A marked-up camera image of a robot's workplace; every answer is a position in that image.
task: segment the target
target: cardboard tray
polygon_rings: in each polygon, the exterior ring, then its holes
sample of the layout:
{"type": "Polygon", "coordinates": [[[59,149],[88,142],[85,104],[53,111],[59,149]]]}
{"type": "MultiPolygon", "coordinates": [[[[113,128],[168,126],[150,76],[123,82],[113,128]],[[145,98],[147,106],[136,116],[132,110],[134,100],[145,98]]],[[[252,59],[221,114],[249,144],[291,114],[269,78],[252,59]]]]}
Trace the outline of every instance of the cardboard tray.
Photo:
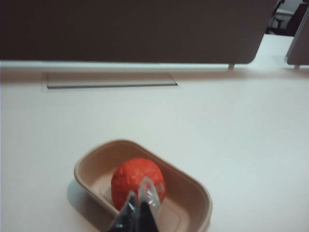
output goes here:
{"type": "Polygon", "coordinates": [[[152,160],[162,171],[167,195],[159,219],[161,232],[204,232],[210,224],[212,201],[196,180],[131,141],[112,141],[82,158],[75,166],[77,182],[114,217],[111,179],[115,169],[134,157],[152,160]]]}

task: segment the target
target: red ball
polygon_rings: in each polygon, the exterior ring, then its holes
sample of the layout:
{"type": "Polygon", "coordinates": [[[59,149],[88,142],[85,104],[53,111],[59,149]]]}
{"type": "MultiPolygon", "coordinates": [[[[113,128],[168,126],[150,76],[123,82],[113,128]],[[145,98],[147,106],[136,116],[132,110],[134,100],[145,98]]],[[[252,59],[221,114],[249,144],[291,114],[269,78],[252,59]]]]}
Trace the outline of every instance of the red ball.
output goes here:
{"type": "Polygon", "coordinates": [[[158,193],[160,201],[163,201],[166,183],[160,168],[149,159],[133,158],[121,164],[112,176],[112,201],[116,209],[123,207],[130,190],[138,195],[140,182],[145,176],[152,179],[154,186],[160,183],[164,185],[164,191],[158,193]]]}

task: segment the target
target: desk surface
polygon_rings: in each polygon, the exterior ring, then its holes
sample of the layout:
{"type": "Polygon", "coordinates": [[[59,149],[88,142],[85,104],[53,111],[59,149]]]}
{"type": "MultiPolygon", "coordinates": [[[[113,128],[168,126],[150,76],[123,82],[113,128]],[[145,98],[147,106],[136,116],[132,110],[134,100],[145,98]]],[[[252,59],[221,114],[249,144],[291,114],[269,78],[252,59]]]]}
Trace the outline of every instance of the desk surface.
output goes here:
{"type": "Polygon", "coordinates": [[[209,232],[309,231],[309,69],[265,36],[256,59],[222,65],[2,62],[1,231],[105,231],[76,161],[135,141],[210,192],[209,232]],[[48,70],[169,72],[177,87],[47,90],[48,70]]]}

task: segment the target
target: office chair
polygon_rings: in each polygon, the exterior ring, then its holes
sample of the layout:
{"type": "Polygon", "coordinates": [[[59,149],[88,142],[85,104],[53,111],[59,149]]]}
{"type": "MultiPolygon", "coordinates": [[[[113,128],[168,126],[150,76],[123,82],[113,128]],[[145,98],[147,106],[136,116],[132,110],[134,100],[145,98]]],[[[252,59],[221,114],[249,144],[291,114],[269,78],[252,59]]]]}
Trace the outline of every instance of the office chair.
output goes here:
{"type": "MultiPolygon", "coordinates": [[[[280,7],[280,5],[283,4],[284,2],[285,2],[285,0],[280,0],[278,2],[277,6],[276,6],[276,8],[273,12],[272,17],[276,14],[276,11],[280,7]]],[[[298,6],[298,8],[296,9],[294,14],[292,15],[292,17],[288,21],[285,29],[281,28],[281,24],[282,24],[282,22],[284,22],[284,20],[275,18],[275,20],[278,22],[278,26],[276,28],[274,28],[274,27],[267,28],[266,33],[273,32],[276,35],[295,36],[297,29],[298,29],[304,15],[305,15],[305,13],[306,13],[308,7],[309,7],[309,0],[303,0],[303,2],[298,6]]]]}

